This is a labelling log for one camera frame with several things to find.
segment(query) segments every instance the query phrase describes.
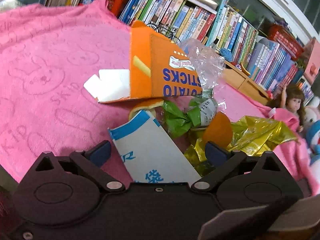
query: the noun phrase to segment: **doll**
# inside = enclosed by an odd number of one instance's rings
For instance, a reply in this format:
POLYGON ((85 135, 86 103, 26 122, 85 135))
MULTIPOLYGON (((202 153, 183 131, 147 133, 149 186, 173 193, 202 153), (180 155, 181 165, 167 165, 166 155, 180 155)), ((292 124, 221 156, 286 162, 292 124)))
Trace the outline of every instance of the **doll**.
POLYGON ((285 108, 289 112, 293 113, 299 119, 298 132, 303 131, 303 122, 305 119, 305 109, 303 106, 304 94, 295 84, 290 84, 288 87, 284 87, 281 95, 278 95, 275 99, 269 101, 267 106, 271 108, 285 108))

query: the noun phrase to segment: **doraemon plush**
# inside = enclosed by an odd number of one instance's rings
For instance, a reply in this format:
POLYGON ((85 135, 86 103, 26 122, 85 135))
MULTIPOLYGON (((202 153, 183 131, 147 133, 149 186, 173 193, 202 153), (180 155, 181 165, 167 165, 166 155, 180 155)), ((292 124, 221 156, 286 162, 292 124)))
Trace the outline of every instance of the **doraemon plush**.
POLYGON ((320 120, 310 126, 306 133, 306 141, 315 155, 320 154, 320 120))

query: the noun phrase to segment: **orange box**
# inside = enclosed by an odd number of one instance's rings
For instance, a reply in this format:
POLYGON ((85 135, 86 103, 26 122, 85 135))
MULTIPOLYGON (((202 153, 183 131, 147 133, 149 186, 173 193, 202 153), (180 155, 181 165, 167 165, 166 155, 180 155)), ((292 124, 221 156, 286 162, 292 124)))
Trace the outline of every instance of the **orange box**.
POLYGON ((130 42, 129 69, 100 70, 84 84, 100 103, 202 94, 195 68, 173 41, 134 21, 130 42))

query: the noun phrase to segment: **gold foil wrapper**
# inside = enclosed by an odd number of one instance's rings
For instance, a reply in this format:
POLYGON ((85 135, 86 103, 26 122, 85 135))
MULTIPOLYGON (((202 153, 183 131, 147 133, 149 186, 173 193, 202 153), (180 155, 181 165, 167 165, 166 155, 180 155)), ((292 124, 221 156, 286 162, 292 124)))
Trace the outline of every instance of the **gold foil wrapper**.
POLYGON ((231 126, 233 137, 227 150, 241 150, 248 156, 261 156, 264 151, 297 139, 283 122, 273 119, 244 116, 231 126))
MULTIPOLYGON (((283 122, 273 119, 244 116, 231 126, 233 137, 227 150, 241 150, 248 156, 261 156, 264 151, 273 151, 277 145, 297 139, 283 122)), ((204 129, 188 132, 191 145, 183 154, 202 177, 214 170, 205 157, 203 133, 204 129)))

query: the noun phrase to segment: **metal screw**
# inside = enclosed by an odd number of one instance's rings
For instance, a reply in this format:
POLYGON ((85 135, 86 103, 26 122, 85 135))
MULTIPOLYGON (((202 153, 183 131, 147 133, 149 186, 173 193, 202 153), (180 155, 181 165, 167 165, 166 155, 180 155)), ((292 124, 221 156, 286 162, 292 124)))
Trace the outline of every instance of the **metal screw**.
POLYGON ((32 240, 33 239, 33 234, 31 234, 30 232, 24 232, 22 234, 23 239, 25 240, 32 240))
POLYGON ((107 184, 107 188, 109 189, 120 189, 122 187, 122 183, 119 181, 111 181, 107 184))
POLYGON ((208 189, 210 187, 210 184, 205 181, 199 181, 194 184, 194 187, 196 189, 208 189))

